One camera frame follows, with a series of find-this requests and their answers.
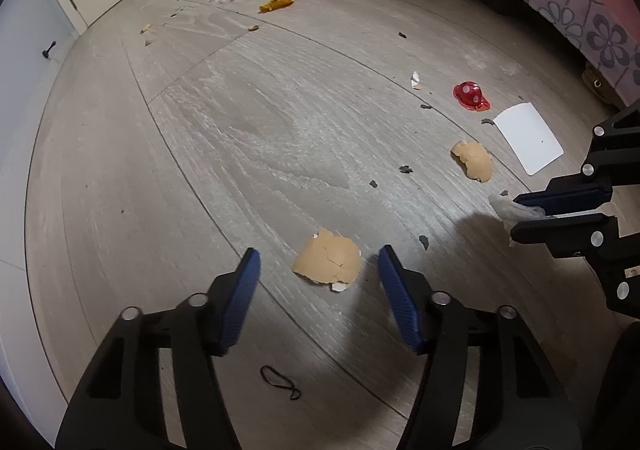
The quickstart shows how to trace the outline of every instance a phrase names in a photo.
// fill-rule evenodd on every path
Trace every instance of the silver screw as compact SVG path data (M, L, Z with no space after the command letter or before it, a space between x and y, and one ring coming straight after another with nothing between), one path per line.
M591 245L595 247L600 247L604 242L604 235L601 231L594 231L591 234Z
M204 293L196 293L191 295L187 302L191 307L202 307L209 301L209 297Z
M127 307L126 309L124 309L122 315L120 316L123 320L133 320L133 318L137 317L139 314L140 309L138 309L137 307Z
M436 291L431 295L431 300L433 300L433 303L438 305L447 305L451 302L451 297L444 291Z
M626 297L629 296L629 284L626 282L620 282L620 285L618 286L618 298L620 300L624 300Z
M501 317L507 318L508 320L513 320L514 318L516 318L516 316L518 316L518 312L516 311L516 309L514 309L510 305L503 305L502 307L500 307L499 312Z

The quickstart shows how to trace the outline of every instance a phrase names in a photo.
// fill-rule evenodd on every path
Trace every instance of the wooden floor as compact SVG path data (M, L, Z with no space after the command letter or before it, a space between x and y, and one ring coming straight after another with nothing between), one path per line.
M66 397L119 311L172 308L253 246L261 283L239 345L216 361L243 448L395 448L423 361L378 284L375 255L391 243L434 288L475 308L514 305L540 342L578 361L566 388L586 423L620 321L582 260L509 248L487 198L577 171L609 111L550 46L476 0L296 0L258 14L265 1L124 0L63 65L34 152L26 245ZM465 80L489 112L455 101ZM532 177L480 123L521 100L565 151ZM465 178L449 154L460 139L490 150L491 181ZM640 229L638 201L620 192L607 211L620 205L623 233ZM346 292L289 269L319 227L362 249ZM302 398L264 384L265 364ZM465 403L461 433L471 412Z

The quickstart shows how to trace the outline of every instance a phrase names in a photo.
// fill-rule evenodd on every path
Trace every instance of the red plastic object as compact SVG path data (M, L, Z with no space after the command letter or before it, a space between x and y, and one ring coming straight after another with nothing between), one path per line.
M484 99L480 86L473 81L465 81L464 83L457 84L453 87L453 96L467 110L482 112L483 110L489 110L491 108L489 102Z

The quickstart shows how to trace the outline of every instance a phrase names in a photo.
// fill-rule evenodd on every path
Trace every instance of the crumpled yellow wrapper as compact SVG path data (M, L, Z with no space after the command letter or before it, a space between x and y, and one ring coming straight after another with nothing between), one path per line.
M268 13L274 9L280 9L293 4L294 0L269 0L265 5L260 6L261 13Z
M460 158L466 165L466 176L469 179L478 179L481 183L491 179L494 171L494 162L480 143L475 141L458 141L453 145L451 153Z
M320 229L318 236L300 252L291 269L316 283L351 284L356 280L361 264L360 249L353 240Z

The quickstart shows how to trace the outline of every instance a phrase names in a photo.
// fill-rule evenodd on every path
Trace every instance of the baseboard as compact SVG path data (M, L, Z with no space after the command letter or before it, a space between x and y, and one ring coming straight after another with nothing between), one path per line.
M44 106L77 33L56 46L0 167L0 373L32 425L53 446L66 401L42 346L24 255L24 213L31 155Z

